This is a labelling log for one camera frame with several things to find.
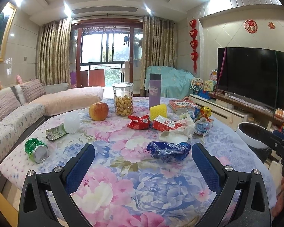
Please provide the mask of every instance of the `gold picture frame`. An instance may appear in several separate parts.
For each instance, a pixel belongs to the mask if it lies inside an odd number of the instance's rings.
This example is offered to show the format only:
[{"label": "gold picture frame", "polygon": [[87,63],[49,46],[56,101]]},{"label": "gold picture frame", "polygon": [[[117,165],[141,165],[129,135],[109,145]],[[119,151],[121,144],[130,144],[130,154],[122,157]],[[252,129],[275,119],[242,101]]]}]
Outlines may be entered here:
[{"label": "gold picture frame", "polygon": [[8,33],[11,28],[11,23],[16,13],[16,9],[16,6],[9,2],[0,13],[0,61],[2,62],[4,61]]}]

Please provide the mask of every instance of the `glass jar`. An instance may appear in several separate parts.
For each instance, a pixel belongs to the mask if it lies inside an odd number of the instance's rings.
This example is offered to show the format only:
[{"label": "glass jar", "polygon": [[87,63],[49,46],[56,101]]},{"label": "glass jar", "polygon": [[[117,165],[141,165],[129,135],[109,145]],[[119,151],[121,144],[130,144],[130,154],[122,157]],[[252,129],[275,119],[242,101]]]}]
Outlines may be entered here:
[{"label": "glass jar", "polygon": [[113,84],[115,112],[118,116],[129,116],[133,113],[133,83]]}]

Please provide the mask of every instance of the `air vent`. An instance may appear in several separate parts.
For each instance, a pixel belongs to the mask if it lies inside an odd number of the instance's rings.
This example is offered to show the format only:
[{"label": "air vent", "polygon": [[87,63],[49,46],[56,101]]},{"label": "air vent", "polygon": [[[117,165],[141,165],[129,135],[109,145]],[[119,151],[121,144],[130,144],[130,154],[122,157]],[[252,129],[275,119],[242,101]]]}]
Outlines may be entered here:
[{"label": "air vent", "polygon": [[74,9],[73,13],[90,13],[90,12],[100,12],[100,11],[122,11],[122,12],[137,12],[137,7],[123,7],[123,6],[100,6],[100,7],[85,7]]}]

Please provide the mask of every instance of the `human hand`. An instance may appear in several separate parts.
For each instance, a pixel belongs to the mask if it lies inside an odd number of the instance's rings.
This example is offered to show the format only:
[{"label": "human hand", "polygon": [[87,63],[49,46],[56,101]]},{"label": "human hand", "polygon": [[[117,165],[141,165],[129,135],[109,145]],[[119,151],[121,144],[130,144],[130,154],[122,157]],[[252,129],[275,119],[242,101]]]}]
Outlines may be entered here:
[{"label": "human hand", "polygon": [[284,177],[281,180],[281,192],[277,195],[276,206],[272,209],[272,216],[276,217],[284,207]]}]

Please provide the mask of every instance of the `purple thermos bottle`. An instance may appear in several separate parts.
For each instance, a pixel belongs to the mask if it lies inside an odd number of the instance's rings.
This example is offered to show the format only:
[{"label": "purple thermos bottle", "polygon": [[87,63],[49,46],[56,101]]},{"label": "purple thermos bottle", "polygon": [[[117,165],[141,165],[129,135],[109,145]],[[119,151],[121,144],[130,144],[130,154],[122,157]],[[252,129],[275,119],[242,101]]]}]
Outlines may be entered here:
[{"label": "purple thermos bottle", "polygon": [[149,74],[149,103],[148,108],[161,103],[161,74]]}]

